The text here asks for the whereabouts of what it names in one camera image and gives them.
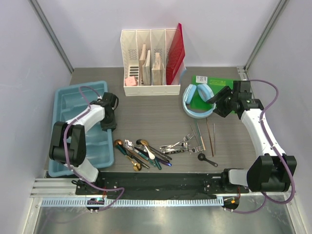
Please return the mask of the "black knife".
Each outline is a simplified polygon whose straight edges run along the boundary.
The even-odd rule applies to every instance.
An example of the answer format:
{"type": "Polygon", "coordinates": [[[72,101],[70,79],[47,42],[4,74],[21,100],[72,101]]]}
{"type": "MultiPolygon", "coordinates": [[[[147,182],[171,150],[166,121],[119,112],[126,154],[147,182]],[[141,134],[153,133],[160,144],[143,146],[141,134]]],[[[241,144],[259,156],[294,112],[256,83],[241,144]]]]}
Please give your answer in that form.
{"type": "Polygon", "coordinates": [[[132,154],[130,151],[127,151],[127,154],[130,158],[134,159],[137,163],[139,163],[142,167],[146,168],[146,169],[150,169],[150,167],[144,163],[142,160],[140,160],[137,156],[135,156],[134,154],[132,154]]]}

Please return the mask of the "gold spoon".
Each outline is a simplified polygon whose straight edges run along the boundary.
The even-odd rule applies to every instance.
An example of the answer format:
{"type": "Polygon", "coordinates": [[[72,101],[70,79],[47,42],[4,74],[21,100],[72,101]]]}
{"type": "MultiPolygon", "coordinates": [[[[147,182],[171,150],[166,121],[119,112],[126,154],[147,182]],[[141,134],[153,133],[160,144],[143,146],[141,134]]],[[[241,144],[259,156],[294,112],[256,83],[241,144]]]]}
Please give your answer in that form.
{"type": "Polygon", "coordinates": [[[129,156],[127,156],[127,158],[130,160],[130,162],[133,164],[133,170],[136,172],[141,171],[141,165],[137,162],[134,162],[129,156]]]}

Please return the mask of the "purple handled utensil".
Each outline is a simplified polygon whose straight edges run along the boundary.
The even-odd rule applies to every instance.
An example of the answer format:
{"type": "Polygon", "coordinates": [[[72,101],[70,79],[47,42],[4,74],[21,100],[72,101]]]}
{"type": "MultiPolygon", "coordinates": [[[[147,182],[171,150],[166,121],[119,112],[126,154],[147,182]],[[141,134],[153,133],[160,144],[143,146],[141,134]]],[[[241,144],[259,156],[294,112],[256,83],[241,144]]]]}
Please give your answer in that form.
{"type": "Polygon", "coordinates": [[[158,160],[159,163],[166,165],[166,166],[171,166],[172,164],[170,162],[167,162],[161,158],[156,157],[156,159],[158,160]]]}

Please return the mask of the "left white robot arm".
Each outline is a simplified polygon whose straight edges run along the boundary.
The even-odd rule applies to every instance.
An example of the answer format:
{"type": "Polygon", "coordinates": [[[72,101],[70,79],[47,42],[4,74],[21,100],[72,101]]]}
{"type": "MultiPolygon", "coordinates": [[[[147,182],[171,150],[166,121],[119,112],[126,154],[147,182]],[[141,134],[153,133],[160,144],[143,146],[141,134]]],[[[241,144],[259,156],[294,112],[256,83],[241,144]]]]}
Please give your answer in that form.
{"type": "Polygon", "coordinates": [[[65,165],[86,181],[87,189],[95,195],[103,191],[104,183],[98,179],[99,170],[86,157],[85,134],[98,123],[103,131],[115,130],[115,109],[118,104],[116,95],[105,92],[97,100],[89,102],[79,115],[66,122],[56,122],[52,129],[49,158],[65,165]]]}

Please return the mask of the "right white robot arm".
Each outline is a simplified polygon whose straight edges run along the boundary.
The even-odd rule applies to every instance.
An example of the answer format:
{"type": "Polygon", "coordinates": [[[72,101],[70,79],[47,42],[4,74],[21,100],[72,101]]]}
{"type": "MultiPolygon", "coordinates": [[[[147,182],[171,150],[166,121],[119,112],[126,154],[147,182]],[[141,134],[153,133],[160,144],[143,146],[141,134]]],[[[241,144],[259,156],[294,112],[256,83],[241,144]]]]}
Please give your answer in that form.
{"type": "Polygon", "coordinates": [[[252,192],[286,192],[292,189],[297,162],[277,143],[265,117],[266,107],[252,97],[248,80],[234,81],[233,87],[225,86],[216,94],[201,95],[204,102],[212,104],[213,112],[226,117],[235,112],[245,125],[252,140],[256,160],[245,169],[226,169],[220,180],[223,191],[230,193],[238,185],[252,192]]]}

